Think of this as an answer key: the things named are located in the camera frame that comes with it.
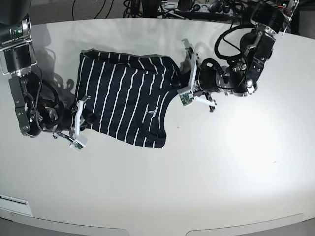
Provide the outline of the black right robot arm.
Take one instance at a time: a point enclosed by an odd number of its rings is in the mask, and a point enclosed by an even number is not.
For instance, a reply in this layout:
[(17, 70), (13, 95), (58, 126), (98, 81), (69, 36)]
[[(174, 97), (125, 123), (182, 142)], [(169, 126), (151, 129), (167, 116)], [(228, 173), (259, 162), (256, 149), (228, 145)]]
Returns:
[(10, 75), (9, 86), (22, 135), (37, 137), (41, 132), (82, 144), (80, 134), (95, 116), (84, 108), (90, 96), (84, 95), (66, 108), (55, 88), (36, 74), (35, 51), (28, 15), (30, 0), (0, 2), (0, 63), (3, 75)]

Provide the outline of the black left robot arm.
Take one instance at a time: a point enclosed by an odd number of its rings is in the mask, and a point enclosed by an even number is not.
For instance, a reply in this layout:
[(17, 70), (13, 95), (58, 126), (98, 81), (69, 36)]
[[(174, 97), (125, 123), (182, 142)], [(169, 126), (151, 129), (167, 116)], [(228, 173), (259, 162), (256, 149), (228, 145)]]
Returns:
[[(221, 66), (214, 58), (200, 61), (197, 52), (187, 46), (190, 72), (187, 79), (181, 80), (178, 90), (182, 105), (188, 106), (196, 101), (206, 104), (213, 111), (217, 103), (212, 99), (212, 93), (222, 92), (238, 97), (254, 94), (265, 63), (272, 55), (276, 37), (280, 31), (286, 32), (299, 3), (298, 0), (259, 1), (245, 23), (222, 33), (214, 44), (214, 53), (217, 58), (226, 61), (227, 66)], [(249, 29), (250, 32), (241, 37), (236, 47), (239, 53), (231, 56), (220, 53), (219, 45), (226, 36), (241, 29)]]

